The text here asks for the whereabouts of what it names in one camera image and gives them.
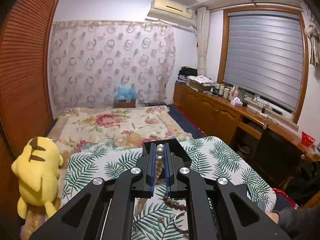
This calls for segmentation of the person forearm grey sleeve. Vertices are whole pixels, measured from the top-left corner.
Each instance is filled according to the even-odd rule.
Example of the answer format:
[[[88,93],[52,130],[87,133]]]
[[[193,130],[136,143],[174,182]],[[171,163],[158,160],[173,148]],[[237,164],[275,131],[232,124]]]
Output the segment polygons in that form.
[[[291,239],[319,239],[319,206],[308,209],[286,207],[281,211],[265,211],[265,213],[281,227]]]

